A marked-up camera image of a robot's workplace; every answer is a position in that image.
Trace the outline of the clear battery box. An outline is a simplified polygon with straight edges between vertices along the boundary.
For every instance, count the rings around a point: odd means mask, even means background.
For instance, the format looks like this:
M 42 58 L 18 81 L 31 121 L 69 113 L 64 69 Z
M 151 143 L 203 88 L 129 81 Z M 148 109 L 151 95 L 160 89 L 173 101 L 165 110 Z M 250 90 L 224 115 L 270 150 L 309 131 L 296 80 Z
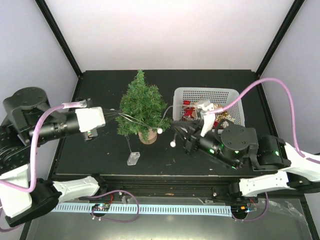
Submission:
M 128 166 L 135 166 L 140 158 L 140 152 L 131 152 L 128 160 L 127 160 L 127 165 Z

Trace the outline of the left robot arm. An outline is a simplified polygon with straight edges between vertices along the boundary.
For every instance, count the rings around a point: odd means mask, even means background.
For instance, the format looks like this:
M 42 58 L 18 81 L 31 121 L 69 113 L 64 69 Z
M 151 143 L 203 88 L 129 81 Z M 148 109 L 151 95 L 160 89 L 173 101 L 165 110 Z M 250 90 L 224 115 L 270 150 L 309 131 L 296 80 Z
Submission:
M 51 212 L 58 204 L 81 197 L 103 199 L 106 182 L 97 174 L 70 181 L 38 178 L 38 148 L 53 140 L 83 134 L 97 137 L 98 128 L 120 115 L 119 110 L 93 107 L 89 99 L 50 106 L 38 87 L 16 91 L 3 101 L 0 125 L 0 203 L 10 228 Z

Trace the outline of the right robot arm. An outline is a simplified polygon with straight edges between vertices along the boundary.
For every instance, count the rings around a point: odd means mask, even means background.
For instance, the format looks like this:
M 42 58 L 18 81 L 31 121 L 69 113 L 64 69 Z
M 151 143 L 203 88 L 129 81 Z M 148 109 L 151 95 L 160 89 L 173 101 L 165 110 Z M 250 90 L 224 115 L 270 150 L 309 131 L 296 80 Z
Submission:
M 175 137 L 183 142 L 188 155 L 200 151 L 227 168 L 249 166 L 258 176 L 231 182 L 226 192 L 218 191 L 219 201 L 240 202 L 279 190 L 301 194 L 320 191 L 319 155 L 298 151 L 284 140 L 258 136 L 254 128 L 221 119 L 213 125 L 200 121 L 172 121 Z

